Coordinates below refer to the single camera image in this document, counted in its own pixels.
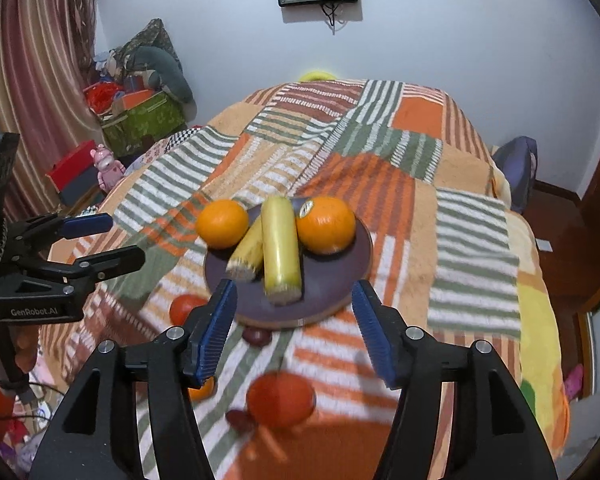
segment pink toy figure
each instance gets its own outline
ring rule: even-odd
[[[98,168],[98,184],[100,189],[108,193],[125,176],[125,167],[116,160],[104,144],[99,144],[97,150],[91,150],[93,165]]]

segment blue handle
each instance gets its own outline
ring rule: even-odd
[[[59,234],[62,238],[80,238],[82,236],[106,233],[113,227],[113,218],[107,213],[99,215],[78,216],[66,218]]]

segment round plate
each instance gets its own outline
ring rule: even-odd
[[[298,214],[306,198],[292,198]],[[260,206],[248,210],[250,224],[260,214]],[[279,330],[315,323],[351,301],[351,287],[356,280],[367,278],[371,270],[371,236],[365,225],[356,218],[356,239],[344,251],[333,256],[318,256],[301,251],[302,298],[284,306],[274,306],[264,295],[262,273],[249,283],[236,283],[238,309],[235,319],[244,325]],[[209,290],[216,290],[226,278],[225,269],[234,248],[209,250],[205,257],[205,279]]]

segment striped blanket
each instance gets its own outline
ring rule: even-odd
[[[384,304],[440,341],[492,342],[554,455],[567,432],[557,328],[533,234],[508,208],[508,185],[462,110],[442,91],[393,81],[284,84],[257,91],[128,177],[109,196],[108,233],[70,260],[123,245],[146,251],[134,274],[101,283],[80,323],[47,326],[42,344],[70,383],[98,341],[135,344],[169,326],[172,299],[208,296],[196,218],[210,201],[246,208],[275,192],[337,196],[369,228],[371,281]],[[375,377],[352,311],[277,332],[263,349],[233,325],[217,393],[194,406],[218,479],[371,478],[398,393]],[[251,382],[284,368],[308,378],[317,409],[301,427],[240,436],[224,420]],[[431,478],[444,471],[453,387],[445,384]],[[146,403],[138,407],[145,475],[158,478]]]

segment orange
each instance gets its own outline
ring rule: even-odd
[[[304,377],[269,372],[249,386],[247,409],[258,424],[267,428],[291,428],[314,412],[315,391]]]
[[[346,202],[333,196],[310,198],[296,218],[298,239],[315,254],[346,249],[356,236],[356,216]]]
[[[213,395],[215,387],[216,380],[213,377],[209,377],[202,385],[202,388],[200,388],[199,390],[196,390],[195,388],[188,388],[189,399],[193,402],[208,399],[209,397],[211,397],[211,395]]]
[[[249,215],[233,200],[216,200],[198,215],[196,231],[211,249],[236,245],[249,228]]]

